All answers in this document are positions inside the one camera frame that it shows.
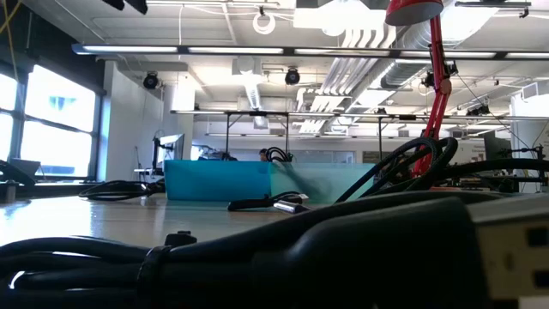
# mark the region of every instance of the person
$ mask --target person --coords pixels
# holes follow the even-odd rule
[[[261,150],[259,150],[259,160],[261,162],[267,162],[267,149],[266,148],[263,148]]]

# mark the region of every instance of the table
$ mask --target table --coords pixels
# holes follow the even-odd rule
[[[228,212],[226,206],[167,201],[163,194],[121,202],[56,197],[0,203],[0,245],[37,237],[86,235],[156,246],[164,244],[167,234],[181,230],[204,241],[289,216],[269,209]]]

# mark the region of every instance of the window frame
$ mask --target window frame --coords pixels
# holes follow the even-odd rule
[[[67,78],[74,83],[77,83],[83,87],[86,87],[86,85],[82,85],[78,81],[74,81],[68,78],[66,75],[59,74],[48,65],[43,65],[43,64],[35,64],[35,65],[41,66],[47,70],[50,70],[55,74],[58,74],[59,76],[62,76],[63,78]],[[17,73],[18,73],[19,81],[17,83],[17,94],[15,96],[15,108],[13,111],[0,108],[0,113],[8,114],[13,119],[13,126],[11,131],[11,144],[10,144],[11,147],[9,149],[8,161],[11,161],[11,159],[14,159],[14,158],[21,158],[21,145],[23,142],[23,132],[25,129],[25,122],[34,121],[34,122],[38,122],[38,123],[51,126],[57,129],[61,129],[61,130],[68,130],[76,133],[88,134],[92,138],[92,147],[90,148],[90,162],[87,167],[86,177],[46,175],[48,180],[96,180],[97,179],[97,161],[99,157],[99,145],[100,145],[100,139],[99,139],[100,118],[102,113],[102,105],[103,105],[102,103],[103,103],[103,97],[105,95],[105,92],[104,91],[100,92],[97,89],[86,87],[95,93],[94,126],[92,128],[92,131],[88,132],[85,130],[75,128],[70,125],[60,124],[57,122],[53,122],[51,120],[46,120],[46,119],[26,115],[25,104],[27,101],[28,76],[32,72],[18,70]],[[13,67],[10,68],[6,65],[0,64],[0,74],[15,79]],[[37,174],[37,175],[34,175],[33,178],[35,180],[42,180],[43,176],[40,174]]]

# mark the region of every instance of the security camera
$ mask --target security camera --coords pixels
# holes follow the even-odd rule
[[[143,80],[143,87],[149,90],[154,90],[160,86],[158,72],[148,72],[147,77]]]
[[[298,69],[296,68],[290,68],[288,69],[288,72],[286,73],[286,85],[296,85],[299,83],[299,73]]]

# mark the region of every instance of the ceiling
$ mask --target ceiling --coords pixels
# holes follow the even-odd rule
[[[142,45],[287,45],[287,46],[340,46],[344,35],[331,37],[320,29],[295,28],[291,21],[275,18],[276,26],[271,34],[257,33],[252,20],[255,9],[235,9],[228,7],[228,18],[221,8],[207,7],[209,13],[190,7],[149,7],[147,15],[141,15],[127,6],[117,11],[100,0],[23,0],[23,2],[49,22],[83,43],[142,44]],[[293,14],[295,0],[278,0],[279,9],[270,11]],[[530,15],[549,18],[549,2],[532,0]],[[532,49],[549,50],[549,19],[529,16],[501,17],[518,15],[520,10],[500,10],[488,20],[482,28],[465,39],[459,48],[467,49]],[[235,102],[245,96],[244,87],[227,84],[232,74],[232,60],[235,57],[210,56],[139,56],[127,57],[128,62],[143,63],[187,63],[202,82],[197,94],[199,103]],[[332,66],[332,58],[261,58],[263,83],[258,89],[262,97],[296,98],[299,87],[286,86],[284,77],[288,67],[299,68],[301,82],[310,88],[318,88],[326,78]],[[119,68],[125,70],[125,61]],[[447,113],[461,112],[467,109],[468,102],[475,100],[474,95],[489,94],[490,108],[494,113],[509,111],[509,94],[518,86],[549,77],[547,62],[497,62],[497,61],[460,61],[457,63],[462,77],[452,77],[453,93],[449,98]],[[165,82],[177,82],[177,72],[160,72]],[[410,83],[390,97],[391,103],[382,106],[389,113],[428,112],[434,98],[433,92],[427,92],[419,85],[425,74],[418,74]],[[474,95],[463,84],[465,82]]]

